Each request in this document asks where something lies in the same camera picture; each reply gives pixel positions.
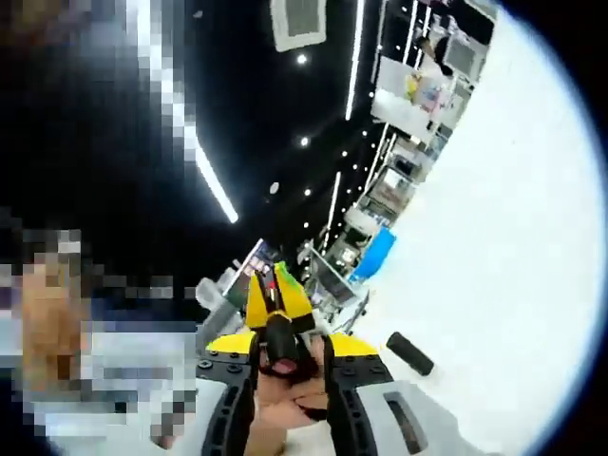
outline screw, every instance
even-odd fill
[[[231,364],[230,366],[228,366],[228,371],[230,373],[239,373],[243,370],[243,368],[237,364]]]

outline black cylinder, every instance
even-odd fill
[[[387,347],[424,377],[429,375],[435,366],[428,356],[418,350],[400,332],[394,332],[389,337]]]

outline air vent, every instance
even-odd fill
[[[318,45],[327,39],[327,0],[272,0],[275,47],[279,52]]]

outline ceiling light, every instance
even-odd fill
[[[422,25],[422,36],[428,36],[428,29],[430,25],[430,15],[432,13],[432,9],[427,7],[427,11],[425,13],[425,23]],[[414,64],[414,68],[418,68],[422,62],[422,50],[418,49],[418,55],[416,55],[416,63]]]
[[[363,14],[365,12],[365,0],[357,0],[357,17],[354,24],[354,45],[352,46],[351,80],[349,81],[349,98],[346,101],[345,119],[349,121],[354,104],[354,88],[357,82],[357,70],[359,69],[359,54],[361,53],[361,39],[363,36]]]
[[[376,152],[375,157],[373,158],[373,162],[371,163],[371,170],[370,173],[368,174],[368,178],[365,181],[365,189],[367,190],[368,188],[370,188],[370,183],[371,183],[371,177],[373,175],[373,171],[376,167],[376,164],[378,163],[378,160],[380,159],[380,152],[382,151],[382,144],[384,144],[384,140],[387,137],[387,132],[389,131],[389,124],[385,123],[384,125],[384,129],[382,130],[382,136],[380,137],[380,146],[378,147],[378,150]]]
[[[413,2],[413,6],[411,9],[411,17],[416,17],[416,13],[418,12],[418,2]],[[408,30],[408,40],[406,41],[406,51],[403,55],[403,63],[408,60],[409,48],[411,47],[411,41],[414,35],[414,26],[416,25],[416,21],[409,21],[409,30]]]
[[[330,216],[327,220],[327,233],[325,234],[325,239],[323,239],[323,248],[327,247],[327,242],[330,240],[330,230],[332,229],[333,222],[333,212],[335,212],[335,204],[338,201],[338,189],[340,188],[340,179],[342,177],[342,173],[338,171],[335,173],[335,183],[333,184],[333,194],[332,194],[332,204],[330,205]]]
[[[193,154],[197,168],[203,175],[213,196],[218,201],[222,211],[231,223],[236,223],[238,214],[232,202],[226,195],[218,175],[202,149],[197,135],[197,128],[193,122],[184,122],[186,118],[184,94],[176,89],[176,82],[171,76],[175,71],[172,68],[171,59],[164,56],[161,39],[155,30],[150,12],[150,2],[137,2],[129,0],[126,2],[128,11],[135,13],[135,21],[127,24],[127,33],[137,36],[137,54],[141,70],[153,84],[161,85],[162,102],[171,106],[171,123],[174,131],[180,130],[185,144],[185,154]]]

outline black ceiling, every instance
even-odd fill
[[[159,87],[125,45],[121,15],[108,10],[96,10],[61,46],[37,47],[28,77],[14,72],[14,93],[28,96],[11,100],[18,145],[2,169],[2,205],[29,227],[81,229],[93,258],[114,274],[170,275],[187,285],[218,276],[258,238],[289,251],[315,236],[327,223],[342,171],[339,218],[339,208],[358,198],[383,127],[371,120],[369,96],[380,2],[366,2],[349,122],[357,2],[329,1],[327,41],[283,53],[274,48],[268,3],[188,0],[163,7],[164,41],[173,43],[188,118],[237,223],[188,159]],[[308,57],[304,66],[296,63],[300,53]],[[302,137],[310,145],[302,147]],[[275,181],[280,189],[271,196]]]

